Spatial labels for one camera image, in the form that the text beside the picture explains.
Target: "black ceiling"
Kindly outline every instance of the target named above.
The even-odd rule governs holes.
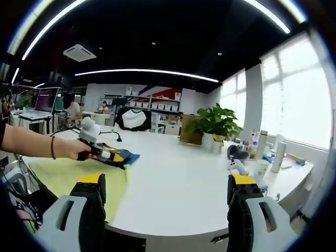
[[[20,66],[18,78],[45,82],[56,68],[73,86],[126,83],[188,87],[210,92],[219,83],[162,73],[114,72],[74,77],[105,69],[157,69],[224,80],[302,29],[277,0],[259,0],[291,30],[286,35],[243,0],[88,0],[54,25]],[[39,30],[70,1],[56,0],[21,44],[21,57]],[[76,62],[62,55],[85,41],[96,59]],[[11,80],[16,66],[11,67]]]

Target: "ceiling light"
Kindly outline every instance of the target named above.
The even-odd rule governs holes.
[[[17,74],[19,73],[19,70],[20,70],[19,68],[16,68],[15,73],[14,73],[14,76],[13,76],[13,78],[12,78],[12,84],[14,83],[15,78],[16,78]]]
[[[80,76],[80,75],[91,75],[91,74],[100,74],[103,72],[159,72],[159,73],[164,73],[164,74],[171,74],[171,75],[182,75],[182,76],[188,76],[192,78],[197,78],[197,79],[202,79],[202,80],[208,80],[212,82],[218,82],[218,80],[198,76],[198,75],[190,75],[189,73],[182,73],[182,72],[171,72],[171,71],[163,71],[163,70],[151,70],[151,69],[113,69],[113,70],[100,70],[100,71],[92,71],[92,72],[82,72],[82,73],[77,73],[75,76]]]
[[[68,14],[72,9],[76,8],[78,5],[84,3],[85,1],[87,0],[76,0],[75,2],[73,2],[72,4],[64,8],[60,13],[58,13],[52,20],[50,20],[49,23],[37,34],[33,42],[31,42],[25,54],[23,55],[22,60],[25,60],[27,58],[30,51],[33,49],[36,43],[43,37],[43,35],[51,28],[51,26],[53,26],[57,21],[59,21],[66,14]]]
[[[253,7],[260,10],[266,16],[268,16],[274,23],[276,23],[286,34],[290,33],[290,29],[276,16],[274,15],[269,9],[264,7],[262,4],[257,2],[256,0],[244,0],[246,3],[249,3]]]
[[[35,88],[38,88],[38,87],[40,87],[40,86],[43,86],[44,84],[45,84],[45,83],[41,83],[41,84],[35,86]]]
[[[294,16],[294,18],[301,24],[307,20],[307,17],[300,9],[300,7],[296,6],[291,0],[278,0],[283,4],[284,7]]]

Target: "laptop screen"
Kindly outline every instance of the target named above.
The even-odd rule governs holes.
[[[59,88],[41,88],[36,100],[35,110],[52,113],[58,89]]]

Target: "human hand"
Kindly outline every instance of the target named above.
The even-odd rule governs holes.
[[[59,158],[70,158],[77,160],[78,154],[83,151],[91,152],[91,147],[79,140],[55,139],[54,154]],[[96,156],[88,155],[87,159],[93,159]]]

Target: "laptop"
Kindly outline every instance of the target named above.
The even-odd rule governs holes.
[[[41,88],[37,96],[34,110],[27,110],[19,116],[28,120],[38,120],[52,117],[58,90],[58,87]]]

